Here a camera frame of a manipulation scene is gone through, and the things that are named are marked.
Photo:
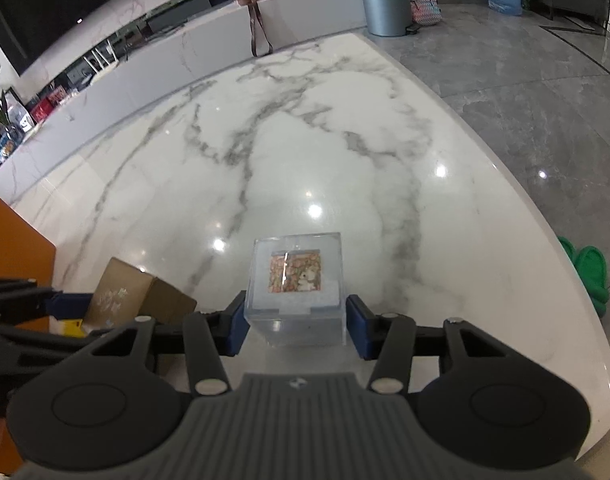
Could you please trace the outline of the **orange-rimmed white storage box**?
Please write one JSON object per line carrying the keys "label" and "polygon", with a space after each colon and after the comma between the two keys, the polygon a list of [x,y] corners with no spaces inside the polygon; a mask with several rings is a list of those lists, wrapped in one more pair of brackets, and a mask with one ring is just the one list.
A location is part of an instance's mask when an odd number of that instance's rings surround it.
{"label": "orange-rimmed white storage box", "polygon": [[55,246],[0,198],[0,278],[51,286]]}

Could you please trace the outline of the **woven pastel basket bag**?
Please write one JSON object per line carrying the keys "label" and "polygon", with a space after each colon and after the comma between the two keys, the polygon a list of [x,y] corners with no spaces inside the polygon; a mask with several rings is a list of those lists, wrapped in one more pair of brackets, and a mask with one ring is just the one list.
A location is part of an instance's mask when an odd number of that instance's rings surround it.
{"label": "woven pastel basket bag", "polygon": [[433,26],[442,21],[436,0],[410,0],[413,20],[421,26]]}

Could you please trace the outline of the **white marble tv console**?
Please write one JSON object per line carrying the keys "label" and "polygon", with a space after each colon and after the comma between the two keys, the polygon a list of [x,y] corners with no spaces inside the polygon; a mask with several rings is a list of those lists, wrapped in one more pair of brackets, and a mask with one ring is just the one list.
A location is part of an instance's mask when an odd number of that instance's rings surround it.
{"label": "white marble tv console", "polygon": [[[259,7],[277,50],[366,24],[363,0],[262,0]],[[235,3],[147,44],[60,106],[11,155],[0,167],[0,197],[14,202],[105,130],[164,96],[251,57],[247,9]]]}

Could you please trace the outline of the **green slippers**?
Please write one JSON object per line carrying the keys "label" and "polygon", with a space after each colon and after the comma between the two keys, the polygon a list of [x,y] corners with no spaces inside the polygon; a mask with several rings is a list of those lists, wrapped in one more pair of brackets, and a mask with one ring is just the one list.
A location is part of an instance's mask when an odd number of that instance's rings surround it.
{"label": "green slippers", "polygon": [[603,318],[607,313],[610,299],[607,283],[608,266],[604,254],[594,246],[585,246],[576,250],[570,240],[563,236],[559,236],[558,240],[578,272],[578,277],[590,296],[598,318]]}

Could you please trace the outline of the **brown cardboard gift box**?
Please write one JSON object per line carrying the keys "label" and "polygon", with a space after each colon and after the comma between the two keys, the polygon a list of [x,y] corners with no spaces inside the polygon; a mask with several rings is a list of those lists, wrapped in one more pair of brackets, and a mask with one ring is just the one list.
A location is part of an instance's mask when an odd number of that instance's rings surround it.
{"label": "brown cardboard gift box", "polygon": [[180,323],[197,300],[137,266],[112,258],[94,291],[81,326],[87,332],[111,330],[149,316],[164,324]]}

